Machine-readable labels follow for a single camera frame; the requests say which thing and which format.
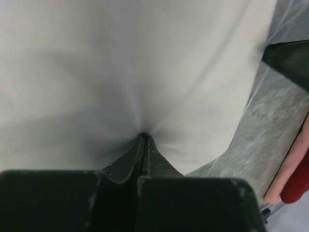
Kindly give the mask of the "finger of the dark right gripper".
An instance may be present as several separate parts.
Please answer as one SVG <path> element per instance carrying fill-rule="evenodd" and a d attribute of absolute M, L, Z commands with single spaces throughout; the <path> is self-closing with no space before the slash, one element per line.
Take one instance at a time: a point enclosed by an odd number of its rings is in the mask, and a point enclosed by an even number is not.
<path fill-rule="evenodd" d="M 270 44 L 264 50 L 262 61 L 308 92 L 308 40 Z"/>

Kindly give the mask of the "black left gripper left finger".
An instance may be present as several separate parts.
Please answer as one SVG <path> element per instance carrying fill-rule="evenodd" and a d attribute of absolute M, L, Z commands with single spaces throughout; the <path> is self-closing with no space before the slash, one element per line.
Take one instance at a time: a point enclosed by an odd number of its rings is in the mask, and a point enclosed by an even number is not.
<path fill-rule="evenodd" d="M 98 171 L 8 170 L 0 175 L 3 232 L 132 232 L 145 136 Z"/>

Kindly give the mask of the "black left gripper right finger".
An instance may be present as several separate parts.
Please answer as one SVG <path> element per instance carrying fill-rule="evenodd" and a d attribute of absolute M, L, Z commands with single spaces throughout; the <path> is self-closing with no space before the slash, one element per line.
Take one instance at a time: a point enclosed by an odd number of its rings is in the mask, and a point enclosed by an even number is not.
<path fill-rule="evenodd" d="M 256 196 L 239 178 L 185 177 L 147 137 L 137 181 L 140 232 L 264 232 Z"/>

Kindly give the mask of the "white t shirt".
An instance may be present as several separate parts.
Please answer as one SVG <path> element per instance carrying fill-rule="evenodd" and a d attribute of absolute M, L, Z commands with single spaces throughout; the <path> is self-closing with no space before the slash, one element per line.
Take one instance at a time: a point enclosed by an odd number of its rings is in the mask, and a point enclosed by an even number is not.
<path fill-rule="evenodd" d="M 3 0 L 0 168 L 102 169 L 140 133 L 182 174 L 221 156 L 274 0 Z"/>

